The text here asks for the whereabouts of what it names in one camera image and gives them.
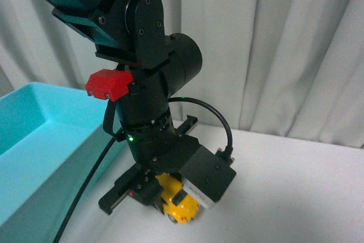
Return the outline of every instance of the teal plastic bin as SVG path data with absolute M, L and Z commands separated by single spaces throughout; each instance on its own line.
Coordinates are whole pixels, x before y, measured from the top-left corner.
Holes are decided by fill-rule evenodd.
M 106 101 L 32 83 L 0 98 L 0 242 L 51 242 L 111 137 Z M 115 143 L 89 191 L 124 143 Z

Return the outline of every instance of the yellow toy car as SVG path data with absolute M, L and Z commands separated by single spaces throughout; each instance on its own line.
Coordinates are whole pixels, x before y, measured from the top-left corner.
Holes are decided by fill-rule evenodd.
M 182 184 L 172 176 L 163 173 L 156 176 L 164 188 L 161 198 L 163 212 L 173 223 L 185 224 L 195 217 L 199 203 L 182 189 Z

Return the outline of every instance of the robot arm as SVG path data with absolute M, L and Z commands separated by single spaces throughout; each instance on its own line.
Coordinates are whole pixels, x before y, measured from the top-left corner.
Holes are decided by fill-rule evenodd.
M 232 139 L 215 155 L 187 135 L 196 118 L 174 128 L 168 103 L 176 99 L 170 97 L 198 74 L 202 56 L 188 36 L 165 36 L 162 1 L 47 1 L 55 17 L 95 43 L 98 57 L 118 63 L 114 71 L 91 75 L 86 90 L 109 99 L 104 129 L 118 141 L 127 140 L 136 164 L 115 182 L 100 207 L 110 214 L 132 193 L 142 204 L 161 208 L 163 187 L 156 178 L 161 174 L 177 178 L 205 207 L 219 201 L 236 175 L 230 167 Z M 110 129 L 115 112 L 121 123 L 117 134 Z

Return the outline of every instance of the red clip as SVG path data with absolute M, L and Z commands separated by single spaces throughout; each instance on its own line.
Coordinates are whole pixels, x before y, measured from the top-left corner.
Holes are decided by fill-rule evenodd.
M 128 84 L 133 82 L 130 72 L 102 69 L 91 74 L 86 84 L 88 96 L 98 99 L 110 99 L 112 102 L 129 93 Z

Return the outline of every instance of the screw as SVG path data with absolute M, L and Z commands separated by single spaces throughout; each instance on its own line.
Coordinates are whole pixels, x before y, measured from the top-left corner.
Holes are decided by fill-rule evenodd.
M 105 17 L 99 17 L 99 18 L 98 18 L 98 22 L 99 22 L 100 24 L 105 24 L 105 23 L 106 23 L 106 18 L 105 18 Z

